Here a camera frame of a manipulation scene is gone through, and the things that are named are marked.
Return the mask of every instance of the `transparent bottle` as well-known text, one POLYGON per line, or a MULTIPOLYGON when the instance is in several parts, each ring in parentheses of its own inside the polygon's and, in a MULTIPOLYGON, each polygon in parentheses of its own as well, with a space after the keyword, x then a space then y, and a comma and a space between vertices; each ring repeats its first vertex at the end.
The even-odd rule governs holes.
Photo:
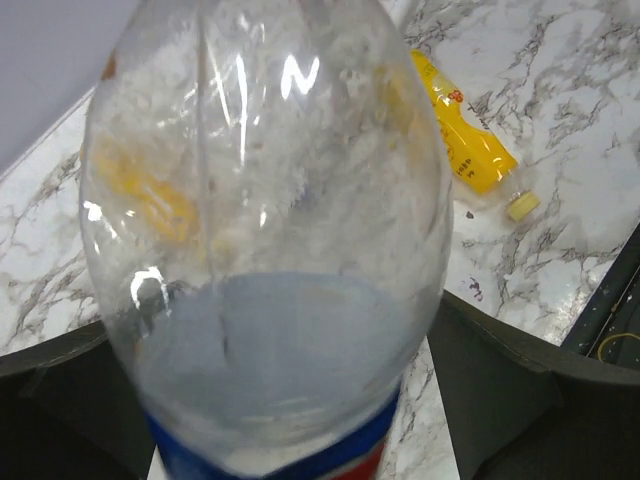
POLYGON ((451 236, 377 0, 142 2, 83 152, 96 298, 173 478, 374 475, 451 236))

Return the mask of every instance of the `yellow wire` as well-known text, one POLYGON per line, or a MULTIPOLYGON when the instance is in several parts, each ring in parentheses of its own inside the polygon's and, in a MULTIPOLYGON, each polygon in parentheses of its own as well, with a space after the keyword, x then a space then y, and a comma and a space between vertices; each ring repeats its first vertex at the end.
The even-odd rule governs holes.
POLYGON ((605 338, 600 344, 600 346, 598 347, 598 360, 600 360, 601 362, 604 362, 604 360, 602 359, 602 349, 607 343, 617 340, 618 338, 624 338, 624 337, 630 337, 630 338, 635 338, 636 340, 640 340, 640 335, 636 335, 635 333, 625 332, 625 333, 616 333, 615 335, 611 335, 610 337, 605 338))

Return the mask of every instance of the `bottle cap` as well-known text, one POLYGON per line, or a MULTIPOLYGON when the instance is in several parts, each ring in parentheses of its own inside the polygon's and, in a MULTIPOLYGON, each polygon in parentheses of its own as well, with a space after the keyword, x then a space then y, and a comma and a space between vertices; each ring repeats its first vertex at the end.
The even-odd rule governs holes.
POLYGON ((538 205, 540 205, 540 199, 535 193, 527 191, 507 206, 507 214, 512 220, 519 222, 529 215, 538 205))

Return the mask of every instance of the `blue and red label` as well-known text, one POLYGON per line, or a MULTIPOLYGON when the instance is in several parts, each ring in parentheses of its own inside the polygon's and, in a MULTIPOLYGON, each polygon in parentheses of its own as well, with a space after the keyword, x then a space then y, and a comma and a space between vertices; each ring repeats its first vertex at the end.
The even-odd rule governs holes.
POLYGON ((371 420, 339 442, 264 477, 238 477, 212 465, 149 418, 151 433, 174 480, 373 480, 398 406, 397 392, 371 420))

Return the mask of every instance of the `blue label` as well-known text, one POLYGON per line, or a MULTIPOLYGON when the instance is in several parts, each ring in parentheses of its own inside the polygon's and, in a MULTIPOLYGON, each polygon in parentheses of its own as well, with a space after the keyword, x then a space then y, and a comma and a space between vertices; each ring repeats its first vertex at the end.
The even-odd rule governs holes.
POLYGON ((348 471, 360 463, 358 459, 366 461, 371 452, 380 448, 391 427, 399 393, 398 390, 375 417, 339 442, 263 477, 227 473, 182 445, 151 416, 148 420, 165 467, 175 480, 315 480, 332 472, 344 475, 346 465, 349 465, 348 471))

